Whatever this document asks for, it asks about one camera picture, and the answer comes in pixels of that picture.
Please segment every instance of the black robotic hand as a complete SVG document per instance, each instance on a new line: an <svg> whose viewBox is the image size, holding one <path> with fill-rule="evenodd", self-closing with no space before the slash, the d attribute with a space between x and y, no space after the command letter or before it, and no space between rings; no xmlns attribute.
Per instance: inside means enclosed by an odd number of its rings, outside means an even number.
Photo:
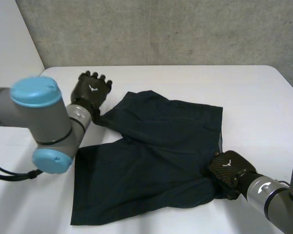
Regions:
<svg viewBox="0 0 293 234"><path fill-rule="evenodd" d="M239 197L239 180L245 173L257 174L254 166L235 151L218 154L209 165L209 172L229 200Z"/></svg>
<svg viewBox="0 0 293 234"><path fill-rule="evenodd" d="M93 122L100 117L99 107L105 101L106 96L112 89L112 81L105 82L105 75L98 78L98 73L90 75L89 71L81 73L78 82L71 94L72 104L77 104L87 109Z"/></svg>

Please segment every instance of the dark shorts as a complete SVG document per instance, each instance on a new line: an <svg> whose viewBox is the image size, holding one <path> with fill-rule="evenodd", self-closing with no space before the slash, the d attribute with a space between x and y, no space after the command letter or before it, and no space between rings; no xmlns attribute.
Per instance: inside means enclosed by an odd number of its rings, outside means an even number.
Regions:
<svg viewBox="0 0 293 234"><path fill-rule="evenodd" d="M71 224L102 225L221 198L207 167L221 151L222 110L128 92L98 123L123 138L76 155Z"/></svg>

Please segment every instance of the concrete wall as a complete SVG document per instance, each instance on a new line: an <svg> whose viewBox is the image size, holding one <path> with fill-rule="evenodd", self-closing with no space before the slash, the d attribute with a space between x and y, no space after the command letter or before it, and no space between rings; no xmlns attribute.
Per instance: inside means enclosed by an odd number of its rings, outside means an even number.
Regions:
<svg viewBox="0 0 293 234"><path fill-rule="evenodd" d="M293 0L17 0L45 67L265 64L293 85Z"/></svg>

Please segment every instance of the light blue cap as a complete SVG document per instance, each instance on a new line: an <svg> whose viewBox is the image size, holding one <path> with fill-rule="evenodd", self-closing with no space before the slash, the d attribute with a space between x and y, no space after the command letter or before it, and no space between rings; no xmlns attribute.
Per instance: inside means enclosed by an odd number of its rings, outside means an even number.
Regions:
<svg viewBox="0 0 293 234"><path fill-rule="evenodd" d="M71 157L52 149L37 149L33 154L33 162L36 167L50 174L66 172L72 161Z"/></svg>
<svg viewBox="0 0 293 234"><path fill-rule="evenodd" d="M18 105L34 108L50 106L62 98L58 84L50 77L22 79L12 86L10 94Z"/></svg>

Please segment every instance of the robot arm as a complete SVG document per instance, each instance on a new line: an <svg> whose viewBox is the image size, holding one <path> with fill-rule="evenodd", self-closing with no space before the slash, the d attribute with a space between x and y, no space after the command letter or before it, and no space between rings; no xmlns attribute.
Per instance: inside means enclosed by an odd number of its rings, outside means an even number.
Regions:
<svg viewBox="0 0 293 234"><path fill-rule="evenodd" d="M87 71L79 77L72 104L65 108L52 78L20 80L11 89L0 88L0 126L28 128L38 145L33 153L37 168L64 173L110 89L111 81L105 83L102 76L98 79L97 73L90 76Z"/></svg>
<svg viewBox="0 0 293 234"><path fill-rule="evenodd" d="M230 166L222 163L229 160ZM219 154L209 166L209 170L225 187L225 191L231 190L228 194L242 194L278 229L285 234L293 234L293 172L291 185L287 187L272 178L258 174L246 159L233 151Z"/></svg>

